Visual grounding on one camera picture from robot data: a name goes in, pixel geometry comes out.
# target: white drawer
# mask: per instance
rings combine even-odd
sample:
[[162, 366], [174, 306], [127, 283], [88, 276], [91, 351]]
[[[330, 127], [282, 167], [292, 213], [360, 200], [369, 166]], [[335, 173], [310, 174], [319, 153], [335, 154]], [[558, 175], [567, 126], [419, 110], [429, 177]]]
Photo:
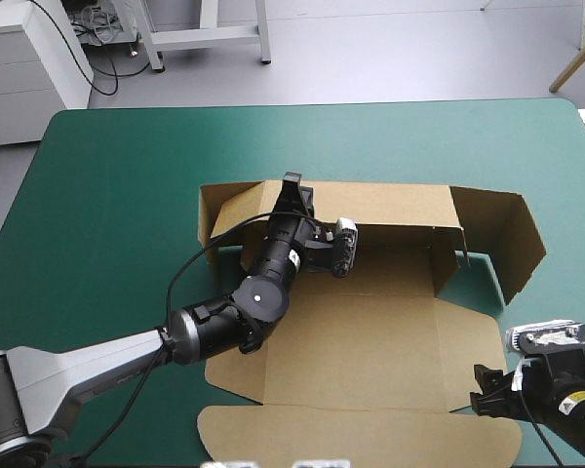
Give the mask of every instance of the white drawer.
[[0, 95], [0, 144], [39, 141], [64, 108], [55, 90]]
[[0, 95], [50, 90], [53, 83], [40, 61], [0, 65]]
[[37, 60], [39, 56], [25, 32], [0, 33], [0, 64]]

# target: cardboard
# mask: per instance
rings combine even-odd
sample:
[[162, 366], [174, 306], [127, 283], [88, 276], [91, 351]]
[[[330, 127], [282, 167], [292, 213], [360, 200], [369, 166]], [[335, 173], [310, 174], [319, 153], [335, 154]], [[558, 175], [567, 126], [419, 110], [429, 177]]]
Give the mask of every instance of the cardboard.
[[[355, 219], [356, 264], [344, 280], [301, 273], [291, 308], [258, 352], [208, 361], [207, 380], [262, 403], [207, 408], [199, 430], [214, 459], [263, 468], [303, 458], [377, 466], [511, 465], [513, 421], [450, 414], [477, 390], [473, 365], [506, 369], [495, 321], [435, 297], [455, 250], [489, 253], [506, 302], [545, 255], [524, 199], [447, 185], [303, 182], [318, 219]], [[272, 210], [281, 181], [202, 188], [200, 240]], [[257, 223], [230, 240], [250, 264]]]

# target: white cabinet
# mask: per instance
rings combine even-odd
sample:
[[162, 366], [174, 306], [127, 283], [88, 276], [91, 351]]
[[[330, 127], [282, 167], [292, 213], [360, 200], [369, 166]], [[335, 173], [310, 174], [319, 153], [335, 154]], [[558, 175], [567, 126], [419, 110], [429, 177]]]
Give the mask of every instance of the white cabinet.
[[[57, 21], [93, 80], [60, 1], [37, 1]], [[86, 108], [90, 92], [91, 86], [44, 13], [27, 0], [0, 2], [0, 144], [41, 139], [57, 112]]]

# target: cable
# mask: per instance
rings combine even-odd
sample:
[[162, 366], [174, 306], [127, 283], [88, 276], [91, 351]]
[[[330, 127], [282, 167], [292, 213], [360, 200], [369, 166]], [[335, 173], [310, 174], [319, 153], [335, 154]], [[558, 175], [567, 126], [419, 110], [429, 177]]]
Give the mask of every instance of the cable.
[[97, 73], [100, 73], [100, 74], [102, 74], [102, 75], [106, 75], [106, 76], [113, 76], [113, 77], [114, 77], [114, 76], [116, 76], [117, 78], [130, 78], [131, 76], [137, 76], [137, 75], [141, 74], [143, 71], [145, 71], [145, 70], [146, 70], [148, 67], [149, 67], [149, 62], [148, 62], [148, 63], [146, 63], [146, 64], [143, 66], [143, 68], [140, 68], [139, 70], [137, 70], [137, 71], [134, 71], [134, 72], [132, 72], [132, 73], [118, 73], [118, 74], [116, 74], [116, 75], [115, 75], [115, 74], [113, 74], [113, 73], [108, 73], [107, 71], [100, 70], [99, 68], [97, 68], [97, 67], [95, 67], [95, 66], [91, 65], [91, 68], [92, 68], [93, 70], [95, 70]]
[[[195, 260], [197, 260], [200, 256], [202, 256], [209, 249], [218, 245], [225, 238], [238, 232], [240, 229], [244, 228], [245, 226], [247, 226], [247, 225], [251, 224], [252, 222], [255, 222], [263, 217], [272, 216], [272, 215], [288, 215], [288, 216], [295, 216], [295, 217], [299, 217], [299, 218], [305, 218], [305, 219], [308, 219], [308, 220], [324, 227], [325, 229], [328, 229], [327, 225], [324, 224], [322, 221], [319, 221], [318, 219], [314, 218], [313, 216], [309, 216], [307, 214], [301, 214], [301, 213], [295, 213], [295, 212], [269, 212], [269, 213], [256, 214], [255, 216], [248, 217], [247, 219], [239, 222], [238, 224], [231, 227], [230, 229], [228, 229], [224, 233], [212, 238], [211, 241], [204, 248], [202, 248], [200, 251], [195, 253], [188, 260], [186, 260], [184, 262], [184, 264], [182, 264], [182, 266], [179, 268], [179, 270], [177, 270], [177, 272], [175, 273], [171, 282], [169, 283], [169, 287], [167, 289], [167, 302], [166, 302], [167, 334], [171, 334], [170, 333], [171, 316], [172, 316], [171, 297], [172, 297], [172, 292], [173, 292], [174, 286], [176, 285], [177, 280], [179, 280], [179, 278], [182, 276], [182, 274], [191, 265], [191, 263], [193, 263]], [[156, 354], [154, 355], [154, 357], [150, 361], [149, 365], [147, 366], [147, 369], [143, 373], [143, 376], [140, 379], [140, 381], [138, 382], [138, 385], [136, 386], [135, 390], [133, 391], [130, 398], [128, 399], [128, 402], [125, 404], [124, 408], [122, 409], [121, 413], [119, 414], [119, 417], [117, 417], [115, 422], [113, 422], [113, 424], [106, 430], [106, 432], [104, 432], [104, 434], [91, 445], [91, 447], [85, 452], [85, 454], [82, 455], [78, 459], [78, 461], [76, 462], [76, 468], [85, 468], [87, 460], [91, 457], [91, 455], [93, 455], [108, 440], [108, 438], [113, 434], [113, 432], [115, 432], [117, 430], [117, 428], [122, 424], [122, 422], [124, 422], [124, 419], [126, 419], [126, 416], [128, 415], [128, 413], [132, 409], [133, 404], [137, 400], [138, 394], [140, 393], [141, 389], [143, 388], [143, 385], [145, 385], [147, 378], [149, 377], [152, 370], [154, 369], [154, 366], [156, 365], [156, 363], [158, 362], [158, 360], [162, 356], [164, 350], [165, 350], [165, 345], [162, 345], [158, 349], [158, 351], [156, 352]]]
[[115, 87], [113, 88], [113, 91], [111, 91], [111, 92], [107, 92], [107, 91], [101, 90], [96, 85], [94, 85], [93, 81], [91, 81], [89, 79], [89, 77], [85, 73], [85, 70], [82, 69], [82, 66], [80, 65], [80, 62], [78, 61], [78, 58], [76, 58], [76, 55], [74, 54], [74, 51], [71, 49], [71, 46], [69, 45], [69, 42], [67, 42], [67, 38], [63, 34], [62, 30], [60, 29], [59, 25], [57, 24], [57, 22], [55, 21], [55, 19], [52, 17], [52, 15], [50, 15], [50, 13], [48, 13], [48, 10], [46, 10], [42, 5], [40, 5], [37, 2], [37, 0], [29, 0], [29, 1], [30, 1], [30, 3], [36, 5], [36, 7], [39, 10], [41, 10], [46, 15], [46, 17], [48, 17], [48, 19], [52, 22], [52, 24], [55, 26], [55, 28], [58, 31], [58, 34], [60, 34], [60, 37], [61, 37], [62, 41], [65, 43], [65, 46], [67, 46], [67, 49], [69, 50], [69, 53], [71, 54], [71, 57], [74, 59], [74, 62], [76, 63], [76, 66], [78, 67], [78, 70], [80, 70], [80, 74], [85, 78], [85, 80], [87, 81], [87, 83], [89, 83], [89, 85], [91, 85], [91, 87], [94, 90], [96, 90], [98, 93], [100, 93], [101, 95], [113, 96], [113, 95], [117, 94], [117, 92], [119, 91], [119, 78], [116, 76], [117, 75], [117, 69], [115, 68], [115, 62], [113, 61], [113, 59], [110, 56], [110, 54], [108, 53], [108, 51], [106, 51], [105, 48], [104, 48], [104, 51], [105, 51], [106, 55], [108, 56], [108, 60], [110, 61], [110, 66], [112, 67], [113, 72], [115, 74]]
[[550, 445], [550, 442], [548, 442], [548, 439], [546, 439], [546, 436], [544, 435], [544, 433], [542, 432], [542, 430], [539, 428], [539, 426], [535, 422], [535, 419], [533, 418], [533, 415], [528, 410], [527, 400], [525, 400], [525, 395], [523, 394], [523, 391], [522, 390], [518, 390], [518, 395], [520, 395], [520, 400], [523, 403], [523, 407], [525, 409], [526, 417], [528, 418], [528, 421], [533, 426], [533, 429], [535, 429], [535, 432], [537, 433], [537, 435], [539, 436], [539, 438], [541, 439], [541, 441], [544, 443], [544, 446], [546, 446], [546, 449], [548, 449], [548, 451], [550, 452], [550, 454], [552, 455], [552, 457], [555, 458], [555, 462], [557, 463], [557, 465], [559, 466], [559, 468], [565, 468], [565, 465], [562, 463], [561, 459], [559, 458], [559, 456], [555, 452], [555, 449], [553, 448], [553, 446]]
[[[75, 27], [80, 27], [80, 28], [82, 28], [82, 30], [80, 30], [80, 31], [77, 31], [77, 35], [78, 35], [79, 37], [80, 37], [81, 35], [83, 35], [83, 34], [90, 34], [90, 35], [91, 35], [91, 34], [94, 32], [94, 31], [93, 31], [92, 29], [90, 29], [89, 27], [85, 26], [84, 24], [80, 24], [80, 23], [78, 23], [78, 22], [76, 22], [76, 21], [73, 21], [73, 22], [71, 23], [71, 25], [72, 25], [72, 26], [75, 26]], [[141, 74], [143, 71], [145, 71], [145, 70], [147, 69], [147, 67], [149, 66], [149, 61], [148, 61], [148, 62], [147, 62], [147, 63], [146, 63], [146, 64], [145, 64], [145, 65], [144, 65], [142, 68], [140, 68], [139, 70], [137, 70], [137, 71], [133, 71], [133, 72], [130, 72], [130, 73], [109, 73], [109, 72], [107, 72], [107, 71], [104, 71], [104, 70], [101, 70], [101, 69], [97, 68], [96, 66], [93, 66], [91, 63], [89, 63], [89, 66], [90, 66], [90, 67], [91, 67], [93, 70], [95, 70], [97, 73], [100, 73], [100, 74], [102, 74], [102, 75], [111, 76], [111, 77], [113, 77], [113, 78], [114, 78], [115, 76], [116, 76], [117, 78], [130, 78], [130, 77], [132, 77], [132, 76], [137, 76], [137, 75]]]
[[106, 440], [112, 435], [112, 433], [115, 432], [115, 430], [121, 425], [121, 423], [124, 422], [124, 419], [126, 419], [126, 416], [128, 415], [128, 413], [133, 407], [133, 404], [137, 400], [138, 394], [142, 390], [143, 385], [145, 385], [147, 377], [149, 377], [149, 375], [152, 373], [155, 364], [162, 356], [164, 349], [165, 349], [164, 345], [161, 345], [161, 347], [158, 348], [158, 351], [156, 351], [156, 354], [154, 354], [154, 357], [149, 362], [147, 369], [143, 373], [143, 377], [140, 378], [138, 385], [136, 386], [132, 395], [128, 399], [128, 402], [122, 409], [121, 413], [119, 414], [119, 417], [117, 417], [115, 422], [113, 422], [113, 424], [106, 430], [106, 432], [104, 432], [104, 434], [99, 439], [97, 439], [97, 441], [94, 442], [94, 444], [85, 452], [85, 454], [78, 458], [78, 460], [76, 461], [76, 468], [86, 468], [87, 460], [91, 457], [91, 455], [93, 455], [96, 452], [96, 450], [98, 450], [102, 446], [102, 444], [106, 442]]

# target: gray floor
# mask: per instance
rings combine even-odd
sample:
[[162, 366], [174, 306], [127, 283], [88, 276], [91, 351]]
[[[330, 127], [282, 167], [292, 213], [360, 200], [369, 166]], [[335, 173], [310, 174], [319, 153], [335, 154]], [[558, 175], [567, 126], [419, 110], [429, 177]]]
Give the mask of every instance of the gray floor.
[[[193, 24], [186, 0], [150, 0], [160, 29]], [[256, 47], [167, 53], [167, 71], [121, 81], [90, 107], [211, 106], [540, 98], [576, 53], [578, 0], [269, 0], [274, 60]], [[225, 23], [251, 20], [252, 0], [221, 0]], [[121, 72], [146, 59], [114, 54]], [[104, 57], [91, 53], [98, 66]], [[109, 89], [112, 80], [97, 79]], [[585, 107], [585, 67], [560, 96]], [[0, 227], [35, 144], [0, 147]]]

